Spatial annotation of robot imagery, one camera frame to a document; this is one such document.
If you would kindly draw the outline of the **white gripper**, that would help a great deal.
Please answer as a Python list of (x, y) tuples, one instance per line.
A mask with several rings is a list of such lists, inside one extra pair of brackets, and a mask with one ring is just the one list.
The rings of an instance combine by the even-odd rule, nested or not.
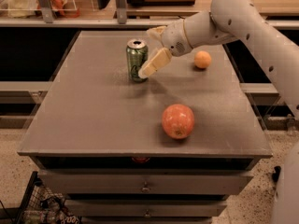
[(184, 20), (150, 28), (149, 38), (159, 41), (165, 48), (154, 49), (138, 71), (140, 78), (148, 78), (171, 62), (172, 55), (179, 57), (192, 51), (184, 30)]

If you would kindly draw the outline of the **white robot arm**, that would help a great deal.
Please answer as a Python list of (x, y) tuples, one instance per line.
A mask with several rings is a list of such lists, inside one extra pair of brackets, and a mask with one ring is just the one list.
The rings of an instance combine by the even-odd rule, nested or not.
[[(155, 51), (139, 74), (149, 77), (173, 57), (203, 45), (240, 40), (263, 69), (291, 112), (299, 116), (299, 47), (268, 24), (250, 0), (212, 0), (208, 12), (151, 28), (148, 36), (162, 48)], [(266, 221), (245, 216), (233, 222), (227, 215), (212, 224), (298, 224), (299, 143), (285, 154), (273, 196), (273, 209)]]

